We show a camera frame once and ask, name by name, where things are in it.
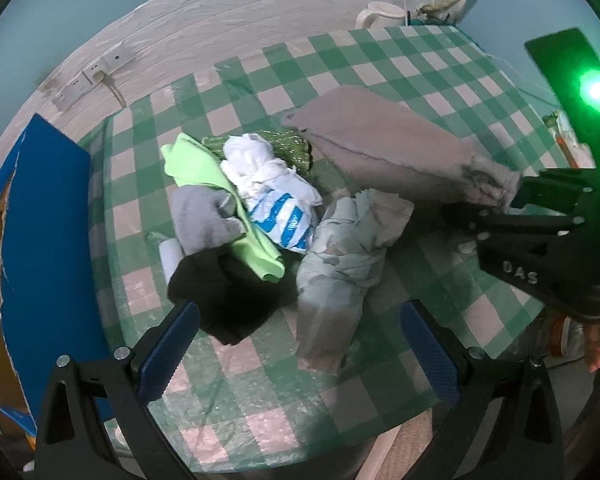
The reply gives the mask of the pale grey cloth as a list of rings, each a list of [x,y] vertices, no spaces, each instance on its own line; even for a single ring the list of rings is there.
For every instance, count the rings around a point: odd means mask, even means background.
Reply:
[[[411,220],[414,204],[368,188],[327,208],[298,267],[296,357],[300,370],[339,373],[381,279],[386,252]]]

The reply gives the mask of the grey fleece cloth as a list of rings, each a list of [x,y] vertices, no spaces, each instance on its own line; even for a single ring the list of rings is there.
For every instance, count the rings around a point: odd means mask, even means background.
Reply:
[[[364,188],[414,203],[467,202],[506,209],[521,174],[406,106],[341,86],[283,116],[312,148]]]

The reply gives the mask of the black knit beanie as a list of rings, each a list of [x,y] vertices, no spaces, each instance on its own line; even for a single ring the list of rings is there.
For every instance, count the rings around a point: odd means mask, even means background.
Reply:
[[[166,296],[188,300],[199,309],[200,328],[221,344],[234,346],[260,328],[279,308],[297,298],[290,274],[278,282],[258,278],[224,249],[184,257],[170,277]]]

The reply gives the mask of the white blue striped cloth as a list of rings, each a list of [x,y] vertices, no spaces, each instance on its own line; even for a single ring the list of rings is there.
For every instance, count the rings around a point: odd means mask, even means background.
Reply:
[[[281,248],[303,254],[317,227],[321,194],[297,170],[274,154],[257,133],[230,136],[222,147],[221,169],[234,184],[248,216]]]

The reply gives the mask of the green glittery mesh cloth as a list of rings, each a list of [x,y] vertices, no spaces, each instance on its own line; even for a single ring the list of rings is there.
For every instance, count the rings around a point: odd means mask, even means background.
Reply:
[[[272,146],[273,153],[277,158],[283,159],[289,167],[296,168],[298,174],[301,174],[302,177],[309,174],[313,165],[311,144],[296,130],[259,130],[256,131],[256,134]],[[232,137],[232,134],[206,136],[201,140],[201,144],[218,159],[223,159],[223,146]]]

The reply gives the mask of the grey sock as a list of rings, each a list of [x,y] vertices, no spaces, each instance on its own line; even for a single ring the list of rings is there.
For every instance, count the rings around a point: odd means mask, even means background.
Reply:
[[[176,238],[186,256],[239,240],[246,227],[237,217],[237,203],[227,190],[184,185],[171,195]]]

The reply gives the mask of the light green microfiber cloth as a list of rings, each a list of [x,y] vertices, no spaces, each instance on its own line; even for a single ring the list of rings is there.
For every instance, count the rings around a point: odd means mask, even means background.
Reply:
[[[250,220],[234,184],[208,148],[181,132],[160,154],[164,172],[176,185],[170,211],[184,254],[226,249],[260,280],[280,281],[286,273],[282,255]]]

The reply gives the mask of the blue cardboard box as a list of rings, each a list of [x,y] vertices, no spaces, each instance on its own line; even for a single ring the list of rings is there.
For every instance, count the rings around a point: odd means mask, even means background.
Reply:
[[[34,115],[0,167],[0,412],[35,436],[58,356],[106,358],[90,253],[91,156]]]

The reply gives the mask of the white electric kettle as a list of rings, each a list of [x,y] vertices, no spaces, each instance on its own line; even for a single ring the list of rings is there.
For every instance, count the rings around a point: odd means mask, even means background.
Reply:
[[[406,13],[400,6],[383,1],[372,1],[356,17],[355,28],[387,28],[404,26],[405,23]]]

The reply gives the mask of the white wall socket strip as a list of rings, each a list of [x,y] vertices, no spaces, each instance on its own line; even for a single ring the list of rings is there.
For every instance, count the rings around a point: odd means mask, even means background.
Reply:
[[[98,58],[94,58],[79,73],[70,79],[52,96],[52,103],[60,112],[72,107],[82,96],[90,93],[99,84],[103,84],[121,67],[134,58],[134,53],[124,42],[118,42]]]

